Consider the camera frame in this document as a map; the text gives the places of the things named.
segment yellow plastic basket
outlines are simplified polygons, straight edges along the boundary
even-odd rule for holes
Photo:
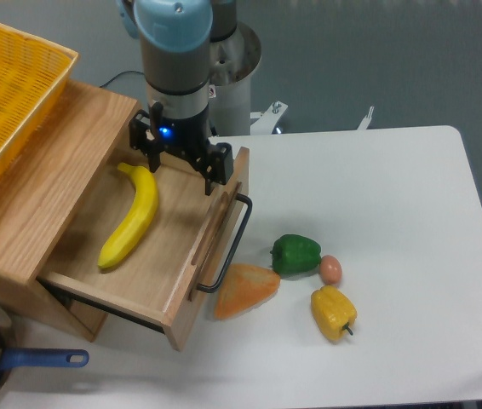
[[[0,24],[0,177],[57,102],[78,53]]]

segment brown egg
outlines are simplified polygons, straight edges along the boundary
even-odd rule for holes
[[[320,278],[326,285],[337,284],[341,281],[341,264],[334,256],[324,256],[320,260]]]

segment wooden box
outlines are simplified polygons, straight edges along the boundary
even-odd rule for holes
[[[162,155],[158,213],[117,268],[97,268],[100,248],[135,190],[116,170],[145,164],[128,145],[140,108],[123,95],[70,81],[54,111],[0,181],[0,305],[93,340],[107,314],[161,331],[181,350],[215,276],[247,193],[241,149],[226,186],[204,195],[204,179]]]

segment green bell pepper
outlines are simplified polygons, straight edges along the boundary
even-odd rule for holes
[[[273,244],[272,268],[280,275],[311,271],[320,264],[320,245],[298,234],[285,234]]]

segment banana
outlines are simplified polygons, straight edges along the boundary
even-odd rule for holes
[[[120,163],[118,170],[135,185],[135,198],[128,214],[101,249],[97,266],[110,268],[121,262],[137,245],[158,210],[158,186],[144,166]]]

